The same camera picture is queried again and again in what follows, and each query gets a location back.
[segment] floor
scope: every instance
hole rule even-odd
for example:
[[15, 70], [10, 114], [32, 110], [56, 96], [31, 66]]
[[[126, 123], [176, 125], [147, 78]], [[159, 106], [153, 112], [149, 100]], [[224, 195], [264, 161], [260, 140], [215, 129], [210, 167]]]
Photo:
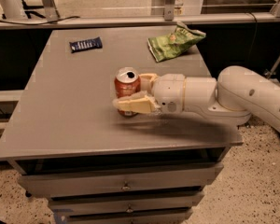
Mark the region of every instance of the floor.
[[[193, 215], [182, 224], [280, 223], [280, 138], [253, 117], [239, 128], [244, 144], [224, 158], [224, 169]], [[0, 167], [0, 220], [7, 224], [53, 224], [44, 199], [25, 197], [14, 170]]]
[[[62, 16], [146, 16], [157, 0], [55, 0]], [[32, 5], [39, 0], [27, 0]], [[185, 0], [184, 14], [200, 14], [202, 0]], [[280, 138], [258, 118], [239, 128], [244, 144], [233, 147], [224, 169], [193, 215], [183, 224], [280, 223]], [[43, 199], [25, 197], [19, 175], [0, 166], [0, 220], [8, 224], [53, 224]]]

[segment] aluminum rail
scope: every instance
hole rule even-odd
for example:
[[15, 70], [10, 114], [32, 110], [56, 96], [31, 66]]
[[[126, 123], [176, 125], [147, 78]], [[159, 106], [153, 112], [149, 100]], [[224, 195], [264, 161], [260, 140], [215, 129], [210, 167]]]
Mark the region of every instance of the aluminum rail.
[[192, 24], [225, 24], [225, 23], [250, 23], [255, 22], [280, 22], [271, 13], [233, 13], [233, 14], [205, 14], [196, 16], [175, 17], [172, 21], [165, 21], [162, 16], [143, 17], [143, 18], [115, 18], [115, 19], [69, 19], [56, 21], [54, 23], [40, 24], [47, 20], [37, 21], [13, 21], [5, 20], [0, 22], [0, 30], [17, 30], [17, 29], [71, 29], [71, 28], [109, 28], [109, 27], [133, 27], [133, 26], [163, 26], [175, 25], [178, 21], [186, 25]]

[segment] crumpled snack bag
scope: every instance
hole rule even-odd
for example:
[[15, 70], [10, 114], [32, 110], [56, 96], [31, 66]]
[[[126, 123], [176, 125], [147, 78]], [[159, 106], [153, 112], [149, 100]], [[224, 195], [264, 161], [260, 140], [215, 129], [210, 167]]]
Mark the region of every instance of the crumpled snack bag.
[[187, 25], [178, 22], [173, 33], [151, 37], [148, 39], [148, 45], [158, 63], [181, 55], [205, 37], [205, 33], [190, 30]]

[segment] black snack bar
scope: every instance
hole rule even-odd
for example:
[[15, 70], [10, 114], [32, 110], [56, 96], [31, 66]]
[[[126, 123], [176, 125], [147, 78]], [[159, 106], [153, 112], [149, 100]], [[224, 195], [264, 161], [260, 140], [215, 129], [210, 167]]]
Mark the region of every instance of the black snack bar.
[[103, 47], [102, 40], [100, 37], [94, 39], [76, 41], [69, 43], [72, 53], [88, 50], [88, 49], [100, 49]]

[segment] gray tabletop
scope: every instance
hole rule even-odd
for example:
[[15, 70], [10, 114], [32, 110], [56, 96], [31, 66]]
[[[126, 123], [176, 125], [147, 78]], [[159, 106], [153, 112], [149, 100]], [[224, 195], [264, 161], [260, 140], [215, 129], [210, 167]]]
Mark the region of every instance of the gray tabletop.
[[[173, 26], [54, 31], [0, 140], [0, 161], [222, 147], [242, 142], [236, 127], [196, 114], [124, 118], [112, 106], [121, 67], [159, 75], [210, 77], [194, 46], [156, 63], [147, 39]], [[70, 41], [100, 36], [102, 49], [71, 53]]]

